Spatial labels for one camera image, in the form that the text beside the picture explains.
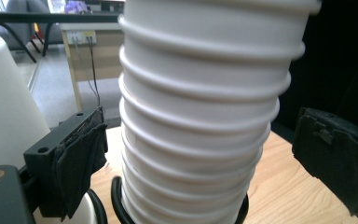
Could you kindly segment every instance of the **power outlet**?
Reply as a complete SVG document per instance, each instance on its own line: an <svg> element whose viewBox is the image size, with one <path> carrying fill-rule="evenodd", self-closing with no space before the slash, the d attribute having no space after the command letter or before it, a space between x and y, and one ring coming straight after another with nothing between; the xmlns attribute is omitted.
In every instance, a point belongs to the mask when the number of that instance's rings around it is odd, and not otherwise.
<svg viewBox="0 0 358 224"><path fill-rule="evenodd" d="M90 38L93 44L97 43L95 31L67 31L66 37L70 45L74 45L75 42L77 42L78 45L88 44L89 41L87 38Z"/></svg>

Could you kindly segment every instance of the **gray floor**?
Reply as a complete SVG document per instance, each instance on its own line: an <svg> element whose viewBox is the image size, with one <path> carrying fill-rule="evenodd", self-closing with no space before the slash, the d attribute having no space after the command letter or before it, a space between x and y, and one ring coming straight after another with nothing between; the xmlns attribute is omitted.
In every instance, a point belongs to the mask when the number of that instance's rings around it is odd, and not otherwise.
<svg viewBox="0 0 358 224"><path fill-rule="evenodd" d="M78 112L63 45L49 47L46 57L40 57L33 51L33 55L38 60L37 63L32 63L23 52L12 52L12 54L21 70L24 81L45 116L49 128L57 127L60 122ZM117 126L120 123L118 102L121 96L117 79L98 80L97 85L105 118L110 126ZM78 88L83 109L96 108L97 99L90 89L89 83L79 82Z"/></svg>

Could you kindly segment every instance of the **wooden table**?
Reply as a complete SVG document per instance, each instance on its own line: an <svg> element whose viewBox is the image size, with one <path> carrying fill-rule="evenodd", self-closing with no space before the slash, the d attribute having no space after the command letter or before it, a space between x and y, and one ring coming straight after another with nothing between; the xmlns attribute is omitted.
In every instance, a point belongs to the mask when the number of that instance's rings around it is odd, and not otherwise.
<svg viewBox="0 0 358 224"><path fill-rule="evenodd" d="M108 163L91 179L110 224L120 223L110 201L110 185L121 175L124 148L121 129L107 131ZM292 146L271 133L248 190L250 208L244 223L358 223L345 205L319 180L310 176L294 159Z"/></svg>

